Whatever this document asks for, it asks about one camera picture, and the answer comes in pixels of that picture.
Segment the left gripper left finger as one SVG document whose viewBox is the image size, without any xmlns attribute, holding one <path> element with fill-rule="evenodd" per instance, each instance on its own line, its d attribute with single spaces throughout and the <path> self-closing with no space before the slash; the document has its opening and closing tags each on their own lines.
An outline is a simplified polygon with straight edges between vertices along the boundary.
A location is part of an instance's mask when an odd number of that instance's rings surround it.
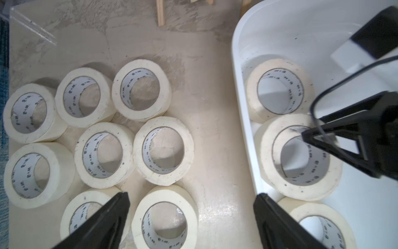
<svg viewBox="0 0 398 249">
<path fill-rule="evenodd" d="M 55 249 L 118 249 L 131 222 L 127 192 L 83 192 L 66 207 Z"/>
</svg>

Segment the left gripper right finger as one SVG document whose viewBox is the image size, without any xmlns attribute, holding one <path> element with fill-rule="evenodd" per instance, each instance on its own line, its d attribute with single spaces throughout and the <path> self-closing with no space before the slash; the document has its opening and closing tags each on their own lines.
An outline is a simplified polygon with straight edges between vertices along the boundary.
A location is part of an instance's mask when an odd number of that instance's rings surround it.
<svg viewBox="0 0 398 249">
<path fill-rule="evenodd" d="M 264 249 L 325 248 L 268 194 L 258 194 L 253 208 Z"/>
</svg>

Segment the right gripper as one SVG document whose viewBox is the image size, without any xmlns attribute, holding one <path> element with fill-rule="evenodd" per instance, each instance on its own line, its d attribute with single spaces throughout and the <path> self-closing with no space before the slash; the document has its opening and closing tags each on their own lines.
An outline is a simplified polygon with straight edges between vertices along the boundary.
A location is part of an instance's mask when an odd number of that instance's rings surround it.
<svg viewBox="0 0 398 249">
<path fill-rule="evenodd" d="M 359 124 L 336 121 L 360 112 Z M 320 126 L 317 123 L 314 128 L 301 133 L 305 143 L 370 177 L 398 179 L 397 92 L 382 91 L 319 120 L 325 124 Z M 337 137 L 354 141 L 359 152 L 341 148 Z"/>
</svg>

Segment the masking tape roll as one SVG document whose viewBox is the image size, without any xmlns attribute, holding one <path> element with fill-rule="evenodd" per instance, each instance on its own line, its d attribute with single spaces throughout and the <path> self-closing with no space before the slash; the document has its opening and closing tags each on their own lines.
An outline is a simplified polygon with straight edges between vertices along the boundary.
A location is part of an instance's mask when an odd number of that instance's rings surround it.
<svg viewBox="0 0 398 249">
<path fill-rule="evenodd" d="M 123 66 L 114 78 L 112 99 L 124 117 L 146 122 L 162 116 L 172 100 L 171 84 L 162 68 L 145 59 Z"/>
<path fill-rule="evenodd" d="M 17 89 L 6 102 L 3 124 L 7 135 L 20 144 L 52 142 L 68 128 L 57 111 L 53 88 L 30 83 Z M 46 116 L 34 126 L 34 111 L 39 103 L 45 104 Z"/>
<path fill-rule="evenodd" d="M 64 145 L 28 144 L 14 152 L 6 164 L 5 192 L 13 205 L 37 208 L 65 195 L 75 170 L 74 157 Z"/>
<path fill-rule="evenodd" d="M 310 75 L 288 59 L 271 59 L 255 67 L 244 82 L 251 121 L 306 114 L 315 98 Z"/>
<path fill-rule="evenodd" d="M 342 161 L 304 141 L 302 133 L 314 127 L 308 114 L 283 115 L 262 124 L 254 135 L 262 179 L 286 197 L 318 201 L 341 181 Z"/>
<path fill-rule="evenodd" d="M 157 117 L 147 121 L 136 134 L 133 157 L 144 179 L 170 186 L 182 179 L 193 164 L 193 137 L 179 119 Z"/>
<path fill-rule="evenodd" d="M 89 67 L 70 71 L 59 84 L 55 97 L 60 117 L 78 128 L 111 121 L 117 112 L 112 84 L 107 76 Z"/>
<path fill-rule="evenodd" d="M 278 202 L 299 225 L 328 249 L 356 249 L 353 231 L 335 209 L 319 201 L 285 197 Z"/>
<path fill-rule="evenodd" d="M 134 137 L 120 124 L 100 122 L 89 127 L 75 147 L 75 165 L 82 181 L 92 188 L 105 189 L 127 180 L 136 169 Z"/>
<path fill-rule="evenodd" d="M 132 224 L 138 249 L 194 249 L 199 213 L 191 195 L 182 187 L 157 186 L 139 203 Z"/>
</svg>

